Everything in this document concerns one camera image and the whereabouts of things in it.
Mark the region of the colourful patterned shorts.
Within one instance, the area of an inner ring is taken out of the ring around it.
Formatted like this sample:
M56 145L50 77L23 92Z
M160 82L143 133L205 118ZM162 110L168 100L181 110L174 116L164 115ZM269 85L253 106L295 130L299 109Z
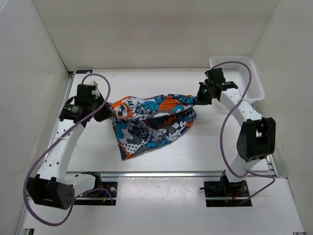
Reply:
M197 117L196 97L160 94L150 98L127 96L110 104L111 123L122 160L176 141Z

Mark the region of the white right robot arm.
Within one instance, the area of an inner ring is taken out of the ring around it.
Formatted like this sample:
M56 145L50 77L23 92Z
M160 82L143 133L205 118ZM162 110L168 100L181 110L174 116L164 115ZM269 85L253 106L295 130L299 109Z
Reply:
M225 180L220 182L222 194L230 196L249 174L251 169L275 150L276 122L273 118L263 117L244 100L238 86L227 82L221 68L209 69L206 79L200 83L197 93L197 105L209 105L213 99L223 104L234 116L241 129L237 140L237 156L231 164L226 164L223 174Z

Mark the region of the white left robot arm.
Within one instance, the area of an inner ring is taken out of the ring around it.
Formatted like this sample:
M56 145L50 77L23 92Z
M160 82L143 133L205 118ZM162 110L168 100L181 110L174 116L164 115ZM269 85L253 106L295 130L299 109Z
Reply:
M67 210L83 193L99 195L103 189L99 173L87 171L67 178L67 168L87 123L92 118L101 122L111 116L96 82L79 84L76 95L61 110L54 143L39 157L42 166L35 176L31 176L31 167L26 176L23 197L30 196L37 205Z

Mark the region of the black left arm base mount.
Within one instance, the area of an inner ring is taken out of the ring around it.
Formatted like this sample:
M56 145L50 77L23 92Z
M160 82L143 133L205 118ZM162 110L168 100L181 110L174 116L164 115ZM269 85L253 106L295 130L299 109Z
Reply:
M75 199L75 205L84 206L115 206L118 191L117 181L103 181L102 188L95 192L83 194Z

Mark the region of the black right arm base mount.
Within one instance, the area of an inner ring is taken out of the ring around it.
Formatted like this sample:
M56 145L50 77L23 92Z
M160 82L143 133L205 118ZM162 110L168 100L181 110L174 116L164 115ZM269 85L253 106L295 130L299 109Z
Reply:
M206 181L199 190L204 192L208 208L252 207L246 181L230 183L226 187L220 181Z

